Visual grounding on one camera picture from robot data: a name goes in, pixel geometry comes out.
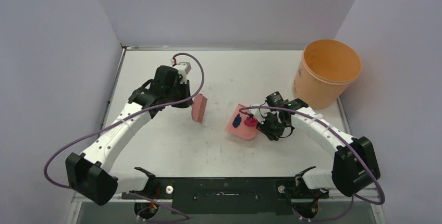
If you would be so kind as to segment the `magenta paper scrap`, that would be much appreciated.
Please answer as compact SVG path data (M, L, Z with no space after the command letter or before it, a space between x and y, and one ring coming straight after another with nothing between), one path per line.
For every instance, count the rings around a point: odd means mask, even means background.
M254 117L248 117L243 121L243 123L247 127L256 128L256 126L259 124L259 121Z

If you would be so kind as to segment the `pink hand brush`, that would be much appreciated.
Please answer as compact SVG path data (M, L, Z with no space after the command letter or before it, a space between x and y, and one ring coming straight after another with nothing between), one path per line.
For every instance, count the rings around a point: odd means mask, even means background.
M202 124L208 99L203 94L197 94L193 100L191 117L192 120Z

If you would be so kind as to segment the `pink plastic dustpan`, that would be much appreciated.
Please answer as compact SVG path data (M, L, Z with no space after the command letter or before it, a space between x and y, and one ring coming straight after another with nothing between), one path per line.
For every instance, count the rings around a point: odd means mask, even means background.
M257 133L258 133L258 129L257 128L251 128L251 127L247 127L243 121L247 118L247 116L245 114L242 114L239 112L239 109L245 107L242 104L238 104L233 115L231 116L230 120L227 123L227 126L225 127L225 131L229 134L232 134L236 137L242 138L244 140L251 140L253 139ZM237 114L240 114L240 116L242 117L242 122L240 124L239 127L234 128L232 126L232 121L235 118L235 116Z

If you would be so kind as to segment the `dark blue paper scrap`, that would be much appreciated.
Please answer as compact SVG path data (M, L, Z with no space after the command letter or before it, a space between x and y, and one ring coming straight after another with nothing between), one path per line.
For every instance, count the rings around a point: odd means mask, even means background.
M232 121L232 126L234 128L237 128L240 126L241 122L242 122L242 117L240 116L240 114L237 114Z

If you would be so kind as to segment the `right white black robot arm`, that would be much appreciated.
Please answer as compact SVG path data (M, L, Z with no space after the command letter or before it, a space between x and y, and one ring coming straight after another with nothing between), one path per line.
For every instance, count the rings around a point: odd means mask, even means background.
M250 113L257 116L257 129L269 140L282 139L286 129L300 130L333 158L331 170L312 166L295 176L294 189L300 197L308 197L319 189L336 189L345 196L354 196L380 178L372 142L333 127L304 101L289 101L274 92Z

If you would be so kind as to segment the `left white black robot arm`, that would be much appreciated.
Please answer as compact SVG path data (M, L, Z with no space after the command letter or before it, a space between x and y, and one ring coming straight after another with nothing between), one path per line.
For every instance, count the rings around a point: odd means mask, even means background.
M190 70L188 62L161 65L153 79L134 90L114 120L115 127L106 130L81 154L71 153L66 158L69 186L99 206L121 192L136 191L142 198L151 197L156 186L149 180L152 173L140 167L127 172L110 171L129 141L166 104L178 102L178 108L192 105L187 79Z

